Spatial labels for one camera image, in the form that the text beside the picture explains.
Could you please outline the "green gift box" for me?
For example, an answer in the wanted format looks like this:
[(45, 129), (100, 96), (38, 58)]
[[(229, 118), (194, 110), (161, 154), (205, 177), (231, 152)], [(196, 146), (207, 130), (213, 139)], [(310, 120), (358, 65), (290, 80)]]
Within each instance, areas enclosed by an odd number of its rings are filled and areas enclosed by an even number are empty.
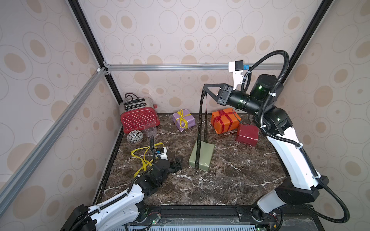
[[(215, 145), (210, 143), (201, 142), (200, 158), (199, 158), (199, 169), (208, 171), (211, 164)], [(191, 156), (189, 158), (189, 165), (195, 167), (197, 144), (195, 144)]]

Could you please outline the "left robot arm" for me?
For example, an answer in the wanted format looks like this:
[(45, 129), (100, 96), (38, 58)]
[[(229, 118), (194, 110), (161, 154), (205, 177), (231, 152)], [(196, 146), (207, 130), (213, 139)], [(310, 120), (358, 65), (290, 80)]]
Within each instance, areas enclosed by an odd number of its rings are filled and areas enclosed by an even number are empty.
[(143, 148), (151, 151), (152, 159), (139, 157), (142, 167), (135, 173), (129, 187), (120, 194), (90, 207), (80, 205), (67, 218), (63, 231), (113, 231), (137, 221), (151, 218), (149, 227), (160, 219), (159, 212), (151, 212), (144, 204), (144, 199), (153, 195), (167, 180), (170, 174), (182, 169), (182, 160), (169, 161), (167, 148), (163, 143), (154, 143)]

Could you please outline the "black ribbon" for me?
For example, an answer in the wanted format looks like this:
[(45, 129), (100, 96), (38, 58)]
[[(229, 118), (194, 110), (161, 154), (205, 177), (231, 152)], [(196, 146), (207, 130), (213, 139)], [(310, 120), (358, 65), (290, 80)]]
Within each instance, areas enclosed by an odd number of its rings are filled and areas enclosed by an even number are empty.
[(199, 169), (199, 162), (200, 162), (200, 151), (201, 151), (201, 133), (202, 133), (202, 116), (203, 116), (203, 101), (207, 96), (207, 92), (205, 89), (202, 89), (202, 94), (200, 97), (199, 102), (199, 118), (198, 118), (198, 134), (197, 134), (197, 141), (195, 144), (196, 148), (196, 155), (195, 155), (195, 168)]

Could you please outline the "dark red gift box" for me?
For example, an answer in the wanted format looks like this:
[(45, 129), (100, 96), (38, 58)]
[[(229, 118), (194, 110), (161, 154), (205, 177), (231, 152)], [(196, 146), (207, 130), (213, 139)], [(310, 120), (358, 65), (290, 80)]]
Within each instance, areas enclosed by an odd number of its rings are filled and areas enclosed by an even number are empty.
[(243, 125), (238, 127), (236, 142), (256, 146), (259, 140), (259, 129), (255, 125)]

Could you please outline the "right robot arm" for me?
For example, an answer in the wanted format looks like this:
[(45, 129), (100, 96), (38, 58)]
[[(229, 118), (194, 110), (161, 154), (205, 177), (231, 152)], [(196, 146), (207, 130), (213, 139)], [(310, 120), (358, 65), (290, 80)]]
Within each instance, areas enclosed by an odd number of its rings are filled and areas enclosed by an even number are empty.
[(287, 178), (277, 188), (261, 196), (246, 213), (246, 217), (256, 222), (263, 222), (268, 215), (283, 206), (298, 205), (310, 209), (320, 189), (325, 189), (342, 208), (342, 218), (332, 218), (319, 214), (320, 218), (333, 223), (346, 223), (350, 211), (342, 199), (328, 187), (329, 179), (315, 169), (303, 144), (299, 142), (293, 123), (287, 112), (275, 106), (275, 101), (283, 90), (282, 80), (289, 67), (290, 58), (286, 51), (277, 50), (264, 56), (264, 60), (276, 55), (284, 59), (278, 76), (261, 75), (252, 91), (247, 93), (252, 67), (244, 69), (242, 61), (234, 63), (235, 69), (242, 75), (241, 89), (228, 84), (205, 84), (202, 98), (212, 97), (219, 105), (231, 106), (253, 116), (254, 124), (273, 145)]

